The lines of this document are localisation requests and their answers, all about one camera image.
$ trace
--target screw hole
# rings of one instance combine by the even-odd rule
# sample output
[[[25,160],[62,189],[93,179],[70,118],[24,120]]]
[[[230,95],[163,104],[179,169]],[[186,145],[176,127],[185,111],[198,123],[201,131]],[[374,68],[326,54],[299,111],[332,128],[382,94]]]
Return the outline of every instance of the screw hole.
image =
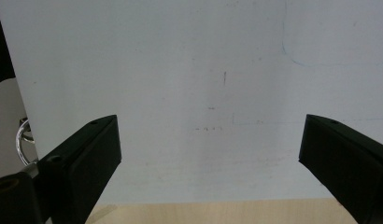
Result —
[[[60,156],[53,156],[53,157],[49,158],[49,161],[52,161],[52,162],[60,162],[62,160],[63,160],[63,158]]]
[[[0,192],[12,189],[19,184],[18,179],[8,179],[0,182]]]

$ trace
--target wooden surface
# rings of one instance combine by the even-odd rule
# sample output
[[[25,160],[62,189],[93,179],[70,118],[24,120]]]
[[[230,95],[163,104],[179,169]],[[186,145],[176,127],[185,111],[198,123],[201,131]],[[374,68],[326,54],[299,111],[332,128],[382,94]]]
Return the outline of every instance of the wooden surface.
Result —
[[[335,199],[97,205],[86,223],[355,224]]]

